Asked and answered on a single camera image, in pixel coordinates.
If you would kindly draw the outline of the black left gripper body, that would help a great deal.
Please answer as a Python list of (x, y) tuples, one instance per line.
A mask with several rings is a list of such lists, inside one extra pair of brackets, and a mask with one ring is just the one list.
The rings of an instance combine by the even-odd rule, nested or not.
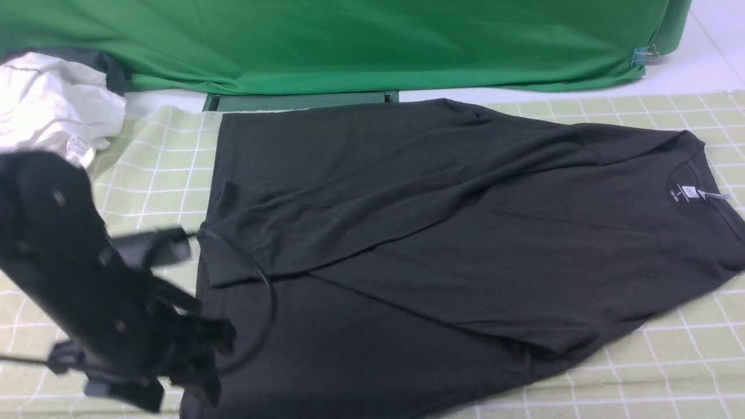
[(19, 243), (2, 249), (2, 271), (68, 337), (46, 358), (3, 355), (61, 375), (86, 375), (87, 397), (161, 411), (161, 377), (215, 407), (222, 387), (216, 353), (231, 353), (235, 329), (200, 315), (196, 297), (152, 268), (191, 257), (182, 228), (115, 237), (93, 255), (63, 255)]

